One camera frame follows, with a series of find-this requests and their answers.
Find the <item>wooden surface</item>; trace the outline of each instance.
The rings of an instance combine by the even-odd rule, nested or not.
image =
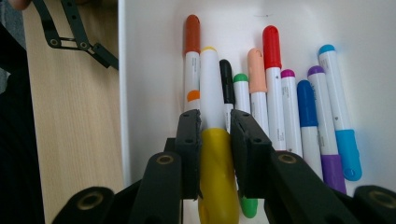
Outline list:
[[[60,1],[45,1],[60,36],[71,37]],[[117,2],[79,6],[91,44],[118,57]],[[122,189],[119,73],[83,51],[47,45],[33,5],[23,12],[46,223],[75,193]]]

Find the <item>screw hole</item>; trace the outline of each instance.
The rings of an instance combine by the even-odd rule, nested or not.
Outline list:
[[[285,163],[289,163],[289,164],[293,164],[293,163],[297,162],[297,160],[293,156],[288,155],[288,154],[282,154],[282,155],[278,156],[277,158],[280,161],[285,162]]]
[[[51,45],[58,45],[58,41],[56,39],[51,39]]]
[[[77,204],[79,210],[90,210],[99,205],[104,199],[103,194],[99,191],[89,192],[82,197]]]
[[[157,159],[157,162],[161,165],[166,165],[166,164],[172,163],[173,160],[174,160],[173,157],[164,155],[164,156],[159,157]]]
[[[388,195],[387,193],[378,191],[378,190],[372,190],[369,193],[370,199],[373,200],[374,202],[390,208],[394,209],[396,208],[396,199],[393,198],[392,196]]]

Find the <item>orange marker cap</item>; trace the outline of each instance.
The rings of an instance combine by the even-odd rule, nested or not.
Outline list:
[[[189,93],[187,94],[187,102],[197,100],[199,98],[200,98],[200,93],[197,90],[189,91]]]
[[[247,54],[248,88],[250,93],[267,92],[265,69],[262,52],[259,49],[251,49]]]
[[[195,51],[200,53],[201,49],[201,28],[200,22],[197,16],[190,15],[186,19],[185,27],[185,49],[184,53]]]

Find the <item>metal bracket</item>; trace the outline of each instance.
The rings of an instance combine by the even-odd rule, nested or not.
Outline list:
[[[84,25],[82,24],[81,17],[78,13],[78,8],[75,0],[61,0],[64,8],[64,14],[69,22],[70,29],[73,33],[73,38],[60,37],[53,19],[47,9],[44,0],[33,0],[35,8],[40,15],[41,23],[44,29],[44,36],[47,43],[53,49],[71,49],[82,50],[90,54],[101,65],[108,68],[109,66],[119,70],[119,60],[101,44],[90,44],[87,34],[85,33]],[[74,42],[75,47],[67,47],[63,42]]]

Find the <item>light blue marker cap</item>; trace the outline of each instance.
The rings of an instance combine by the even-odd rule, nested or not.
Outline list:
[[[323,45],[320,49],[319,49],[319,55],[322,53],[325,53],[327,51],[335,51],[335,47],[333,45]]]
[[[361,179],[361,160],[356,145],[355,131],[352,129],[335,131],[335,138],[338,154],[343,164],[344,178],[350,181]]]

